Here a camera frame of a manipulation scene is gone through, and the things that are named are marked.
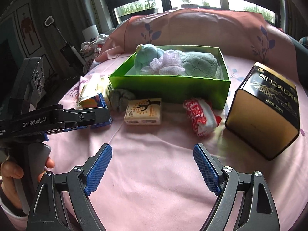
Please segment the left hand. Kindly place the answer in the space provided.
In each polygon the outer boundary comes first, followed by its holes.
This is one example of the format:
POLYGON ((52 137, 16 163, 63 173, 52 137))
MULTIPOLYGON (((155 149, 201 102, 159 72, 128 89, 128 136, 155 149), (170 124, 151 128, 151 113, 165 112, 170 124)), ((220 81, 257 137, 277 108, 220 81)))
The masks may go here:
POLYGON ((9 157, 1 164, 1 200, 7 207, 21 210, 23 208, 15 186, 15 179, 21 179, 24 176, 23 169, 9 157))

